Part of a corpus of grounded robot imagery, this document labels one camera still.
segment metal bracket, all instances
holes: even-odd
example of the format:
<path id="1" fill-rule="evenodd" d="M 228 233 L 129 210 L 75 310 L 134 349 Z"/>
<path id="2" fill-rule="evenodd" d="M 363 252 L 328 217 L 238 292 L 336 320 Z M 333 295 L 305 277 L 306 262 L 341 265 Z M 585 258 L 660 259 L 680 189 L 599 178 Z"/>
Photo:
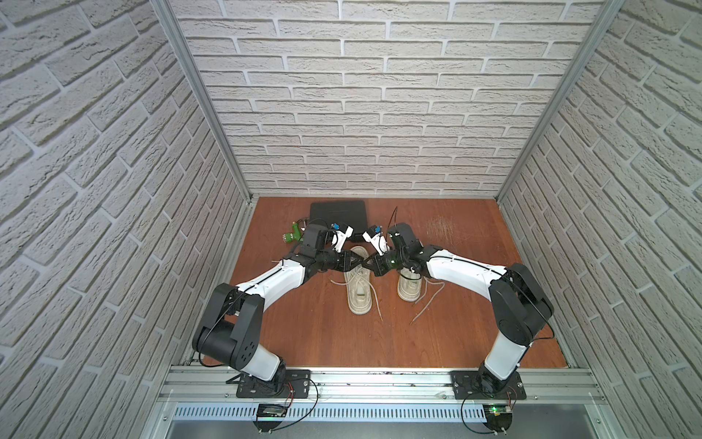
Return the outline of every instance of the metal bracket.
<path id="1" fill-rule="evenodd" d="M 306 399 L 310 394 L 310 370 L 307 369 L 287 369 L 283 378 L 283 388 L 280 393 L 270 392 L 270 385 L 248 374 L 241 376 L 237 387 L 237 398 L 256 399 L 281 399 L 290 395 L 290 389 L 286 385 L 290 383 L 295 392 L 295 399 Z"/>
<path id="2" fill-rule="evenodd" d="M 495 395 L 487 395 L 474 390 L 472 383 L 478 377 L 479 371 L 477 370 L 452 370 L 449 374 L 451 375 L 453 396 L 457 400 L 515 400 L 515 396 L 517 400 L 525 400 L 527 398 L 522 378 L 517 372 L 510 376 L 507 386 Z"/>

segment white sneaker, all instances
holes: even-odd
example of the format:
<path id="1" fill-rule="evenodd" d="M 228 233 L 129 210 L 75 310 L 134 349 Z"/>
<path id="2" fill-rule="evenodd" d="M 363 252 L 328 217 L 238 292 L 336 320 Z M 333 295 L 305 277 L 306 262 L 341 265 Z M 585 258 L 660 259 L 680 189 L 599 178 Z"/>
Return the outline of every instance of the white sneaker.
<path id="1" fill-rule="evenodd" d="M 359 245 L 353 247 L 351 251 L 361 256 L 363 259 L 368 257 L 368 251 Z M 353 270 L 344 273 L 349 309 L 354 314 L 365 314 L 369 312 L 373 306 L 370 278 L 371 271 L 361 266 L 357 266 Z"/>
<path id="2" fill-rule="evenodd" d="M 419 299 L 419 293 L 422 289 L 422 276 L 411 272 L 408 268 L 402 268 L 399 273 L 401 275 L 397 282 L 397 294 L 399 297 L 408 302 L 414 302 Z"/>

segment green toy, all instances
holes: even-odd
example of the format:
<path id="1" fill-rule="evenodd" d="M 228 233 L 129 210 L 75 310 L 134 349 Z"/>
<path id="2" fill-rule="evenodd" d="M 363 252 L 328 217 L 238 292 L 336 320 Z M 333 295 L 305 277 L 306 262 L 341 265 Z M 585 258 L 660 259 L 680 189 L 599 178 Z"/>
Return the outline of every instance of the green toy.
<path id="1" fill-rule="evenodd" d="M 287 244 L 291 243 L 292 241 L 299 241 L 302 239 L 303 234 L 300 233 L 300 226 L 298 225 L 298 222 L 293 223 L 293 232 L 292 233 L 283 233 L 283 241 Z"/>

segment brown wooden surface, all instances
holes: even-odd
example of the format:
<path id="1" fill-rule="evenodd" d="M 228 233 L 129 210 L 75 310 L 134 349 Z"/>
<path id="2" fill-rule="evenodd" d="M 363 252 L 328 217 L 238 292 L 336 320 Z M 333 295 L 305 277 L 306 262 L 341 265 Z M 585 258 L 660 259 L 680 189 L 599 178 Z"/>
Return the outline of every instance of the brown wooden surface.
<path id="1" fill-rule="evenodd" d="M 310 213 L 313 198 L 258 200 L 231 284 L 270 269 L 289 250 L 282 234 Z M 508 266 L 520 262 L 497 204 L 487 199 L 366 199 L 369 225 L 387 227 L 399 206 L 397 222 L 408 223 L 421 242 L 436 244 L 477 261 Z M 357 244 L 346 244 L 350 248 Z M 370 244 L 364 247 L 372 253 Z M 491 304 L 478 294 L 447 283 L 431 306 L 410 321 L 438 287 L 430 285 L 418 305 L 397 295 L 399 276 L 371 275 L 383 321 L 373 308 L 355 315 L 348 308 L 342 273 L 318 273 L 290 291 L 264 314 L 261 343 L 293 366 L 477 367 L 492 347 L 497 326 Z M 541 336 L 550 336 L 544 329 Z M 556 340 L 534 344 L 523 367 L 566 367 Z"/>

